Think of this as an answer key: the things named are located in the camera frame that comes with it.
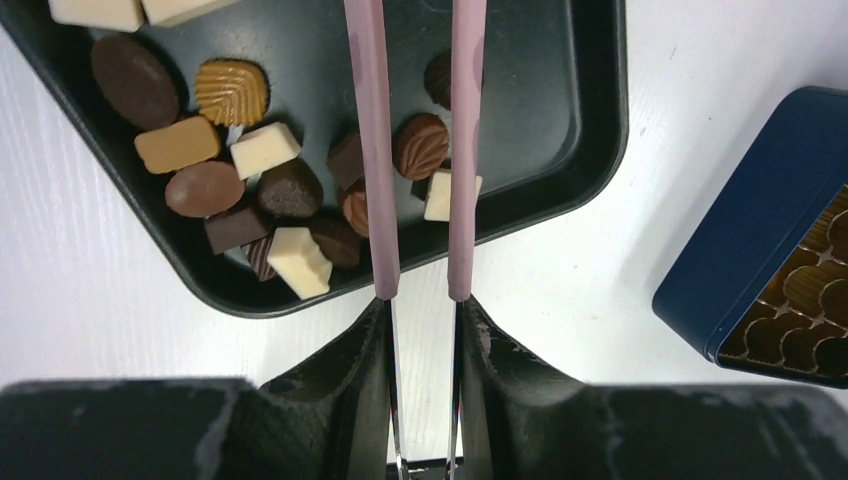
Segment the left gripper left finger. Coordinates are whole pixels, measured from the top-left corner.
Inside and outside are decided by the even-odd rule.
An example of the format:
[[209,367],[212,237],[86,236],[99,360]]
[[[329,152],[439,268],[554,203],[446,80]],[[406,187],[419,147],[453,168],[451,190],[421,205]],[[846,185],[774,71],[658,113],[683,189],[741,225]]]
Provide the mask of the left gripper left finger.
[[20,382],[1,392],[5,479],[381,479],[386,302],[254,386],[242,378]]

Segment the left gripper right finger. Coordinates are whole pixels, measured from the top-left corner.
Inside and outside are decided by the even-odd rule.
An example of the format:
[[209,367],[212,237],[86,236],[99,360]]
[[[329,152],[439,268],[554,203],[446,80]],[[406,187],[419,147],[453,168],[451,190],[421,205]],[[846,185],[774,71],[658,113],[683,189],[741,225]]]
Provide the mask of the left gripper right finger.
[[847,414],[791,385],[591,385],[456,308],[466,479],[843,479]]

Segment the blue chocolate box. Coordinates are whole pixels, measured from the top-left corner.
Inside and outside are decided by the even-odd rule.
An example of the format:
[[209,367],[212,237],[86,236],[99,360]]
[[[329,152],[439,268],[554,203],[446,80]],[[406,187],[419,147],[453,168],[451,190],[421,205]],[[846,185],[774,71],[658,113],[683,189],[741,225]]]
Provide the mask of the blue chocolate box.
[[770,115],[652,300],[708,361],[847,386],[847,95],[803,87]]

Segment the pink silicone tongs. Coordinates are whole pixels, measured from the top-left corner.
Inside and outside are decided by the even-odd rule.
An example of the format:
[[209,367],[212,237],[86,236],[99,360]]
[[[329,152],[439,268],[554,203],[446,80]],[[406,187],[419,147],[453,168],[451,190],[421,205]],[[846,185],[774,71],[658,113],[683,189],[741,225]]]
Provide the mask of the pink silicone tongs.
[[[392,300],[398,293],[400,266],[383,4],[347,1],[344,13],[363,149],[375,292],[382,300]],[[469,300],[472,288],[486,13],[484,1],[453,4],[448,286],[456,302]]]

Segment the dark square chocolate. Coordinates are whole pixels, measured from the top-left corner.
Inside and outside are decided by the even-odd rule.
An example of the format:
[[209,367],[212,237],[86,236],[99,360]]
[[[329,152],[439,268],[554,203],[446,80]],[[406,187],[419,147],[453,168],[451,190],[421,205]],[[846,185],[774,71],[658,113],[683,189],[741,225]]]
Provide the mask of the dark square chocolate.
[[272,230],[268,217],[247,204],[207,218],[203,225],[214,255],[262,239]]

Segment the white cube chocolate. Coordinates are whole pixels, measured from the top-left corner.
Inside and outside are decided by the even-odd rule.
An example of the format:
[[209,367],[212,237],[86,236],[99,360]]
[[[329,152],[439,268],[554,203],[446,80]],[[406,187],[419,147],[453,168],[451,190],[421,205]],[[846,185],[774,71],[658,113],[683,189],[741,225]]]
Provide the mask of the white cube chocolate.
[[439,169],[429,179],[423,218],[428,222],[449,222],[451,219],[451,169]]

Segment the round fluted chocolate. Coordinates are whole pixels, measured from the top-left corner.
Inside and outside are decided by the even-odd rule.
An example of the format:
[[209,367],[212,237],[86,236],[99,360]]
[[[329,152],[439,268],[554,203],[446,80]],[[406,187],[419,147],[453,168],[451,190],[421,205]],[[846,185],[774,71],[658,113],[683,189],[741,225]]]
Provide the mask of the round fluted chocolate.
[[296,157],[264,172],[257,187],[257,202],[278,217],[308,218],[323,206],[323,187],[309,165]]

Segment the milk oval chocolate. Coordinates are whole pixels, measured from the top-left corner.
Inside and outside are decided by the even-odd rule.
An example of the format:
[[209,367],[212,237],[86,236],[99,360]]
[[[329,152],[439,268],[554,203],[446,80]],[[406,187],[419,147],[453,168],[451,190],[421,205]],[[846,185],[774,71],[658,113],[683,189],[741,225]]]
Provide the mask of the milk oval chocolate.
[[189,218],[214,216],[237,204],[245,181],[229,163],[209,160],[179,170],[165,187],[165,203]]

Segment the white square chocolate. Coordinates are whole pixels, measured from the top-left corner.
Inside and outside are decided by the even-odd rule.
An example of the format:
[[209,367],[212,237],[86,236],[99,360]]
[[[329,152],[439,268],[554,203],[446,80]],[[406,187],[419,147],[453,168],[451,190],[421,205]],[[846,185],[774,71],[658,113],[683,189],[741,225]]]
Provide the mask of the white square chocolate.
[[243,134],[230,146],[230,154],[241,180],[266,172],[298,157],[302,150],[289,127],[274,122]]

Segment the brown leaf chocolate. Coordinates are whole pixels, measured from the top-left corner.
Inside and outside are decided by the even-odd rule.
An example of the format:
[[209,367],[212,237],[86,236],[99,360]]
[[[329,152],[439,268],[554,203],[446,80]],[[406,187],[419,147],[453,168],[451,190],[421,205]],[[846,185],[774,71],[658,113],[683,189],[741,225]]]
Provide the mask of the brown leaf chocolate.
[[414,116],[398,139],[394,164],[398,173],[412,181],[437,171],[447,157],[450,136],[440,117],[431,113]]

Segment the caramel rectangular chocolate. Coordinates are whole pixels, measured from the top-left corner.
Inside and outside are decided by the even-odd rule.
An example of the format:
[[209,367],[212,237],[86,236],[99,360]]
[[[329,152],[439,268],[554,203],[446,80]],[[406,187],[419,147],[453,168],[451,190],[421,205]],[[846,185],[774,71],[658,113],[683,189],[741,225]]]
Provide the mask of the caramel rectangular chocolate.
[[215,158],[221,140],[205,117],[193,116],[137,135],[134,146],[148,172],[165,174]]

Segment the black chocolate tray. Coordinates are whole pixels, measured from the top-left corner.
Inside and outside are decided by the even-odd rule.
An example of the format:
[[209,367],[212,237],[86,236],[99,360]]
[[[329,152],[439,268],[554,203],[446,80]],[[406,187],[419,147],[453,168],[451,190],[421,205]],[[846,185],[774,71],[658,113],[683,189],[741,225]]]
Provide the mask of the black chocolate tray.
[[[5,1],[1,23],[186,286],[207,305],[243,318],[305,308],[280,280],[259,281],[238,252],[216,255],[200,221],[164,200],[136,129],[98,91],[90,51],[100,31],[55,22],[44,1]],[[329,149],[356,123],[344,5],[240,1],[139,41],[167,66],[193,104],[198,66],[212,58],[258,63],[269,78],[268,119],[290,125],[321,179],[330,214],[336,186]],[[621,1],[492,1],[485,37],[479,127],[482,191],[476,237],[486,242],[575,210],[615,174],[626,144],[625,5]]]

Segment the caramel leaf chocolate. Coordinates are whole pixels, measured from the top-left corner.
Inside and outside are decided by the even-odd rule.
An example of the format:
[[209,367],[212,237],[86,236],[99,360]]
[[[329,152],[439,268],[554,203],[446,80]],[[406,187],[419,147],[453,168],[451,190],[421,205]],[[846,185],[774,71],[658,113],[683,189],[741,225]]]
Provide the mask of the caramel leaf chocolate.
[[270,87],[257,64],[237,59],[212,59],[200,65],[194,82],[198,113],[215,125],[252,126],[270,104]]

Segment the dark oval chocolate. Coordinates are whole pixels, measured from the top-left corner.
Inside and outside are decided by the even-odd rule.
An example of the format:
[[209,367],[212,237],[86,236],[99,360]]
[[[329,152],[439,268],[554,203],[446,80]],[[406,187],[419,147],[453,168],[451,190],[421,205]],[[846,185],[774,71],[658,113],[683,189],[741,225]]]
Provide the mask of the dark oval chocolate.
[[93,43],[91,67],[109,105],[143,131],[173,124],[179,115],[176,85],[159,59],[126,35],[108,35]]

